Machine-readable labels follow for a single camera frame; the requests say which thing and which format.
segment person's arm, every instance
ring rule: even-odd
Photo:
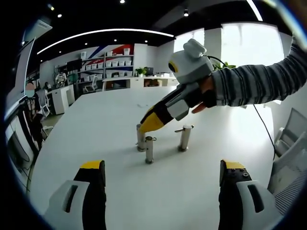
[[[241,106],[284,100],[307,81],[307,53],[293,38],[290,54],[271,66],[246,65],[211,75],[217,105]]]

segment white chair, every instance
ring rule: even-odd
[[[48,108],[48,104],[47,104],[47,94],[46,94],[46,90],[42,89],[42,90],[39,90],[37,91],[37,95],[38,95],[38,100],[39,100],[39,104],[40,104],[40,107],[41,107],[41,110],[42,110],[42,113],[43,113],[43,116],[44,119],[46,119],[49,114],[50,114],[50,110]],[[46,130],[49,130],[49,129],[53,129],[53,126],[44,126],[43,127],[43,132],[45,133],[46,137],[48,137],[48,134],[46,133]]]
[[[277,156],[282,156],[298,140],[307,129],[307,119],[297,110],[292,108],[285,128],[280,128],[275,139]]]
[[[273,163],[268,190],[275,206],[284,215],[293,204],[307,178],[307,131]]]
[[[98,77],[97,77],[97,76],[94,76],[93,81],[92,81],[92,84],[91,84],[91,85],[85,86],[85,88],[84,88],[84,92],[85,92],[85,93],[96,92],[96,91],[97,91],[97,89],[98,89],[98,86],[97,86],[97,79],[98,79]]]

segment hand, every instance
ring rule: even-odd
[[[213,83],[211,76],[201,80],[199,82],[199,85],[200,85],[200,89],[201,89],[202,93],[206,92],[207,90],[213,90],[213,91],[215,90],[214,83]],[[205,108],[206,108],[206,105],[204,103],[200,103],[195,109],[192,110],[192,113],[193,114],[199,113],[200,111],[204,110]]]

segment gray floor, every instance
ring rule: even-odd
[[[42,121],[42,125],[43,126],[55,126],[56,123],[60,120],[60,118],[63,116],[63,114],[60,115],[49,115],[46,119],[44,119]]]

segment metal peg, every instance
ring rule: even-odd
[[[153,154],[153,149],[154,145],[153,142],[157,140],[157,138],[153,137],[146,137],[145,142],[146,142],[146,159],[145,162],[146,164],[152,164],[154,162],[154,154]]]
[[[194,126],[184,125],[182,129],[175,131],[175,133],[182,132],[181,138],[180,138],[180,144],[178,146],[178,151],[180,151],[180,152],[187,151],[191,129],[193,129],[193,128],[194,128]]]
[[[142,133],[139,130],[140,127],[141,127],[141,124],[136,125],[136,132],[137,132],[137,137],[138,137],[137,149],[139,152],[145,152],[146,151],[145,133]]]

